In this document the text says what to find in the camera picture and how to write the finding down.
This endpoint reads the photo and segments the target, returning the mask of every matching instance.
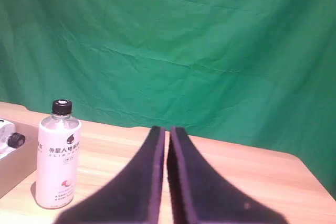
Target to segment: transparent bottle neck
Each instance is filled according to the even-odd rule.
[[[66,120],[71,117],[71,114],[68,115],[56,115],[56,114],[51,114],[51,117],[56,120]]]

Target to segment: bottle label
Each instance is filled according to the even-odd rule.
[[[42,207],[59,208],[74,197],[80,129],[81,123],[61,131],[39,126],[36,201]]]

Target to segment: black foam pad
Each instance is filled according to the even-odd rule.
[[[128,165],[55,224],[156,224],[162,194],[164,132],[154,126]]]
[[[238,190],[172,127],[167,158],[175,224],[286,224],[284,217]]]

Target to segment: black bottle cap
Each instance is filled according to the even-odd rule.
[[[21,145],[23,145],[25,141],[26,141],[25,136],[15,132],[8,138],[8,146],[17,149]]]
[[[72,113],[72,102],[69,100],[55,100],[52,102],[52,107],[52,113],[55,115],[69,115]]]

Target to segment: logo on label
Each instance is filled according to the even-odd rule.
[[[66,181],[63,181],[63,183],[62,183],[62,186],[64,186],[64,187],[68,187],[68,186],[70,186],[72,183],[71,183],[71,180],[66,180]]]
[[[67,139],[67,143],[68,144],[72,144],[74,142],[75,138],[74,135],[69,136],[69,138]]]

